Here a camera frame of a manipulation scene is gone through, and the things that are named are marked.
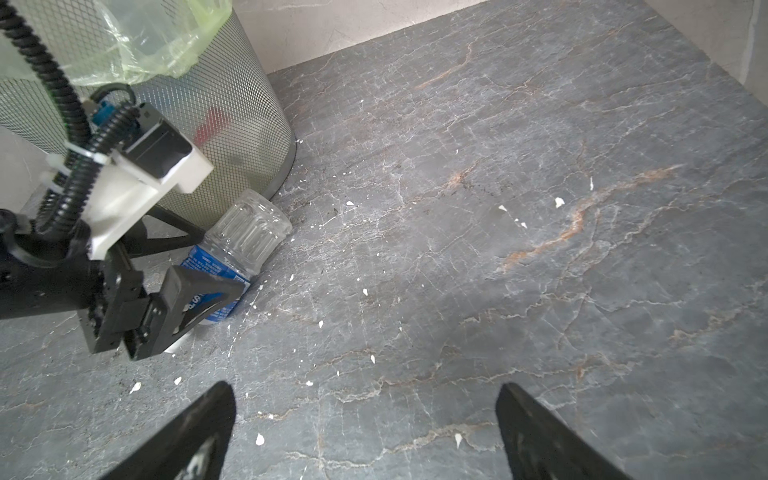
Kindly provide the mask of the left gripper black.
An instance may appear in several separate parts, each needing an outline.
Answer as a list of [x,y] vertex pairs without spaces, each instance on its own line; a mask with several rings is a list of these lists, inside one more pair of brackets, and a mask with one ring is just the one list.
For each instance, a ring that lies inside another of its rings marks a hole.
[[[113,246],[103,261],[92,261],[85,253],[54,259],[66,249],[61,244],[47,248],[22,234],[21,219],[1,211],[1,318],[77,312],[92,353],[115,349],[124,341],[133,361],[159,355],[234,302],[245,288],[238,280],[172,266],[147,305],[143,274],[129,256],[192,247],[205,236],[204,229],[159,205],[150,208],[121,238],[123,245]],[[146,219],[175,236],[152,237]]]

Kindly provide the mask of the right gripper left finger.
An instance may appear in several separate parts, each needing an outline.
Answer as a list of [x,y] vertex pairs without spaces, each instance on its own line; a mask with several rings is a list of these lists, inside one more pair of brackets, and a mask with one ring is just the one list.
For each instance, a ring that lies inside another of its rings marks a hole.
[[218,479],[236,419],[232,386],[219,381],[105,479]]

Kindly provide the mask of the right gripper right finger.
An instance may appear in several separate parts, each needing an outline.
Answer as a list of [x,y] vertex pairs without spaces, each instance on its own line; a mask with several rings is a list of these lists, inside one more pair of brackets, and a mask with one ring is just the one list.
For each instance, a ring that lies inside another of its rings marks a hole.
[[630,478],[516,383],[502,385],[495,413],[514,479]]

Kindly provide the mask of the Pocari bottle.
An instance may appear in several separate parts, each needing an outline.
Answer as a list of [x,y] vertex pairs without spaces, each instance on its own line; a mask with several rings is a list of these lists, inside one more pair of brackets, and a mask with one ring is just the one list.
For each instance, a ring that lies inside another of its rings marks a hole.
[[247,292],[291,231],[282,211],[259,193],[245,190],[180,266],[236,280]]

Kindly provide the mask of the mesh bin with green bag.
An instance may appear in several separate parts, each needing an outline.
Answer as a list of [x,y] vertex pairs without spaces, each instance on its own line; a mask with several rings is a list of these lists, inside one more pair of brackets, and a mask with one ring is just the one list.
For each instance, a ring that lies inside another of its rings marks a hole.
[[48,153],[85,146],[93,115],[147,103],[212,163],[160,206],[212,227],[245,190],[273,196],[294,134],[229,1],[5,1],[1,123]]

